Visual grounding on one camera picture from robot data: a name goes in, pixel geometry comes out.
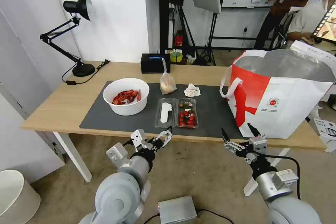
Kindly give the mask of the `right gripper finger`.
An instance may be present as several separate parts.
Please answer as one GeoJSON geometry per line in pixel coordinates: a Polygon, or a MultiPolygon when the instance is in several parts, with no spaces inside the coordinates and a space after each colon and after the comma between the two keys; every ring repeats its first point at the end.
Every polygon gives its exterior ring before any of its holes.
{"type": "Polygon", "coordinates": [[[253,127],[251,125],[251,123],[247,123],[247,126],[249,127],[251,133],[252,133],[252,137],[250,138],[257,138],[257,137],[262,137],[262,138],[265,138],[265,135],[264,134],[261,134],[257,128],[253,127]]]}
{"type": "Polygon", "coordinates": [[[221,128],[221,132],[222,132],[222,139],[224,141],[224,147],[234,153],[235,155],[238,155],[241,151],[244,150],[244,146],[241,146],[235,142],[232,142],[229,138],[229,136],[227,135],[227,133],[225,132],[224,128],[221,128]]]}

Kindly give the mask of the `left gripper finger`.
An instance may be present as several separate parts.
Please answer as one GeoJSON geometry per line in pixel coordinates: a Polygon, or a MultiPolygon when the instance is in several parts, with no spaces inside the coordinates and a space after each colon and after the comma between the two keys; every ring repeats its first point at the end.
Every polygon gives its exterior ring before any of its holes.
{"type": "Polygon", "coordinates": [[[157,140],[160,139],[161,141],[170,141],[173,137],[172,131],[172,126],[166,128],[157,136],[157,140]]]}
{"type": "Polygon", "coordinates": [[[168,142],[172,139],[173,134],[172,132],[161,132],[160,133],[160,139],[162,141],[162,147],[164,148],[168,142]]]}

